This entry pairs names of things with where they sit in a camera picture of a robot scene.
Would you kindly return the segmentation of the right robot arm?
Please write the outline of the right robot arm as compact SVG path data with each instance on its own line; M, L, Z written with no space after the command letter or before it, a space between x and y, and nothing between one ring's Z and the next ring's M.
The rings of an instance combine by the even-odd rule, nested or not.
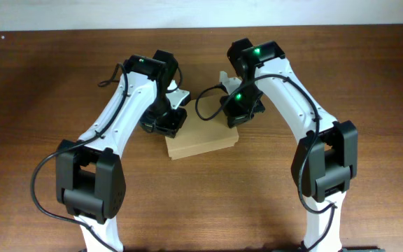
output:
M261 98L267 96L297 143L290 171L307 220L300 251L343 251L341 208L357 174L355 125L339 122L309 94L276 42L253 45L243 38L232 43L227 58L239 77L222 81L228 126L263 112Z

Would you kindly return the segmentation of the cardboard box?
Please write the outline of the cardboard box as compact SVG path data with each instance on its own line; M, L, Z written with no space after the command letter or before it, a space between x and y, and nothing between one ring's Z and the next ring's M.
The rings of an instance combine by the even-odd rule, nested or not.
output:
M186 106L187 118L174 138L166 137L168 155L172 160L229 148L239 140L237 128L229 128L227 117L220 112L204 121L195 111L193 99Z

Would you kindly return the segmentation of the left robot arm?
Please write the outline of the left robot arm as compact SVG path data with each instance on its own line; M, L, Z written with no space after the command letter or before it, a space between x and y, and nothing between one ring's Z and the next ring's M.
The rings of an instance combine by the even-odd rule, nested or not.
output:
M57 201L79 222L86 251L124 249L116 215L126 193L121 157L134 128L174 138L187 117L190 93L175 84L173 54L132 55L119 67L117 90L94 124L57 148Z

